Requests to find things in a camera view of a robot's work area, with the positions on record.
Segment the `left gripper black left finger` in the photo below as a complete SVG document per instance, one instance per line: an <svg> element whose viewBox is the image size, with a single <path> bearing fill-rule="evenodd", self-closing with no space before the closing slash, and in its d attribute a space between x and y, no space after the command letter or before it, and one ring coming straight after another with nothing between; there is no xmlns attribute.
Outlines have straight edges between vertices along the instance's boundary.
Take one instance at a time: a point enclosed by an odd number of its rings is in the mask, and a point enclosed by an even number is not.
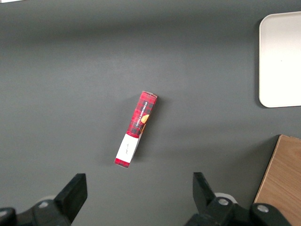
<svg viewBox="0 0 301 226"><path fill-rule="evenodd" d="M54 198L44 198L17 214L12 207L0 209L2 226L70 226L87 199L85 173L76 174Z"/></svg>

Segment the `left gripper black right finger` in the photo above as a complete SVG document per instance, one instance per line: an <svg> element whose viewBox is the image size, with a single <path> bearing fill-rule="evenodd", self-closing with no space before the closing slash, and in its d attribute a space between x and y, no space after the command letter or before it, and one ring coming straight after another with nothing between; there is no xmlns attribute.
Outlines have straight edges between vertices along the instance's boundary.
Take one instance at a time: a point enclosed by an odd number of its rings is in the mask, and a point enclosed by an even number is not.
<svg viewBox="0 0 301 226"><path fill-rule="evenodd" d="M248 209L230 198L218 197L201 172L193 173L193 199L198 213L187 226L289 226L289 221L274 206L253 203Z"/></svg>

